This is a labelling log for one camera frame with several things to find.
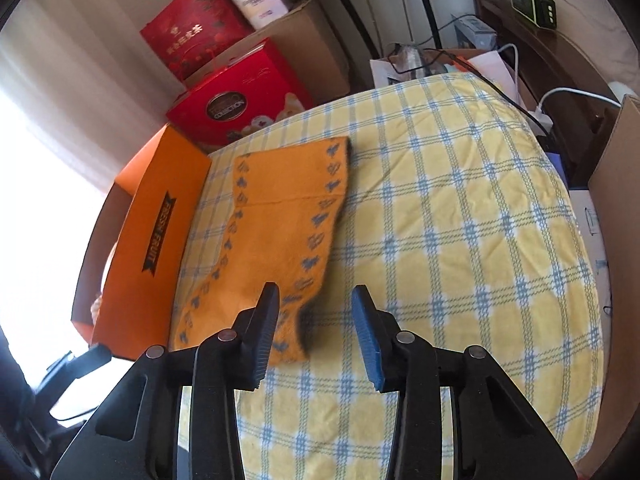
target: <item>beige cushion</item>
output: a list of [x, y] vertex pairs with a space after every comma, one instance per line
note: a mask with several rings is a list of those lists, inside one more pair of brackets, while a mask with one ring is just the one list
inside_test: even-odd
[[607, 81], [640, 93], [638, 50], [607, 0], [555, 0], [558, 32], [582, 52]]

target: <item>small gray box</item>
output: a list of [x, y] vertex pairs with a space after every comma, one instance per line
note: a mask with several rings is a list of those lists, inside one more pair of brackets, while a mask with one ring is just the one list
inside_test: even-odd
[[495, 48], [495, 30], [476, 16], [463, 16], [454, 22], [459, 48]]

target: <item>oval logo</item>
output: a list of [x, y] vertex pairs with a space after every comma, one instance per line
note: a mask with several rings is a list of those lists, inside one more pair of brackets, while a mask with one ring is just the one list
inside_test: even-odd
[[225, 92], [207, 104], [207, 115], [214, 121], [230, 121], [246, 110], [246, 97], [240, 92]]

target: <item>device screen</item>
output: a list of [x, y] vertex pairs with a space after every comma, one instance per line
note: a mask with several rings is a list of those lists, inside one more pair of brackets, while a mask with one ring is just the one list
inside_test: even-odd
[[513, 6], [533, 20], [533, 0], [511, 0]]

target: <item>orange cloth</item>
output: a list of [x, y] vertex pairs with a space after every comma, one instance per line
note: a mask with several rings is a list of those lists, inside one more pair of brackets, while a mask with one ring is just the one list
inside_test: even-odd
[[270, 364], [306, 358], [299, 314], [320, 291], [347, 190], [348, 138], [248, 153], [234, 161], [234, 211], [220, 257], [182, 309], [174, 348], [197, 346], [280, 287]]

